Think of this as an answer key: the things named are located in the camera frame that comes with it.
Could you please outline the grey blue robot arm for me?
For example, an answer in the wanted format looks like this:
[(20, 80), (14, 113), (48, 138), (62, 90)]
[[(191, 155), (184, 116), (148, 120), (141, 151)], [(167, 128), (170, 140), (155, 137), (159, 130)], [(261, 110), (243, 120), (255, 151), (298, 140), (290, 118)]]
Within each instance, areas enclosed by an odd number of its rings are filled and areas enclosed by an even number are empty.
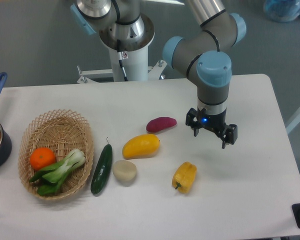
[[(108, 48), (116, 82), (148, 79), (148, 47), (155, 36), (152, 21), (141, 12), (138, 0), (77, 0), (70, 10), (77, 24), (89, 34), (98, 34)], [(195, 134), (213, 132), (223, 145), (232, 145), (238, 127), (226, 124), (227, 99), (232, 62), (226, 50), (246, 34), (246, 23), (228, 13), (219, 0), (188, 0), (200, 33), (191, 39), (170, 38), (162, 51), (163, 60), (197, 87), (197, 108), (185, 123)]]

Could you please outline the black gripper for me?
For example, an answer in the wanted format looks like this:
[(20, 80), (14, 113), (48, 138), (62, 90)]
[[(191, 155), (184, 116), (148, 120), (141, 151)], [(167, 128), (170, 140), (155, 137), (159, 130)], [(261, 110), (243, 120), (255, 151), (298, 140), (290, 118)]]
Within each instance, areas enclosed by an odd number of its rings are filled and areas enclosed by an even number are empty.
[(222, 140), (222, 149), (227, 145), (234, 145), (238, 138), (238, 126), (226, 124), (227, 106), (225, 104), (199, 104), (197, 109), (191, 108), (185, 119), (185, 124), (193, 130), (196, 137), (200, 129), (213, 132)]

